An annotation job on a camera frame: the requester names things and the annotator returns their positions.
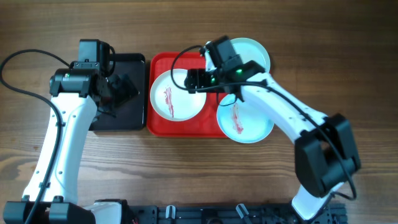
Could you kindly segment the white plate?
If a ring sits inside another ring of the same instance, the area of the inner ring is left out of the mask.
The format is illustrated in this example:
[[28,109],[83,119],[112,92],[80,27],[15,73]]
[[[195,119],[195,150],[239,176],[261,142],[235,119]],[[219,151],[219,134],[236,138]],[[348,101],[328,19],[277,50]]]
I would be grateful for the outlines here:
[[179,89],[170,70],[155,79],[150,88],[150,103],[155,112],[169,121],[186,121],[195,117],[206,103],[206,93],[189,93]]

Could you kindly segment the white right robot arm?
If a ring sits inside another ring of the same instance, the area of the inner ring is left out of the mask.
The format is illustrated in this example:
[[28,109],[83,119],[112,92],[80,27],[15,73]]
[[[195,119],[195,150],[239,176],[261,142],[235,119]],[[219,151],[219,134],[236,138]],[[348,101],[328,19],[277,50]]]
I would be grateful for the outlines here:
[[255,61],[223,67],[189,69],[184,80],[189,93],[232,93],[260,110],[294,144],[295,173],[300,188],[291,206],[301,222],[316,219],[338,189],[361,168],[349,121],[341,114],[327,116],[313,110],[281,88]]

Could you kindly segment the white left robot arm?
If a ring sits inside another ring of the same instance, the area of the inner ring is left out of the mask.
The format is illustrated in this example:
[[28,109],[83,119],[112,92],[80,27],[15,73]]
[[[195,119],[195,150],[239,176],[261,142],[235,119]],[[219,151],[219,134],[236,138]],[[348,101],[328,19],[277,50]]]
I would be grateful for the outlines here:
[[51,117],[39,161],[19,202],[7,202],[6,223],[132,223],[126,200],[77,203],[77,180],[86,136],[102,100],[123,102],[137,93],[129,75],[109,78],[97,69],[61,68],[50,79]]

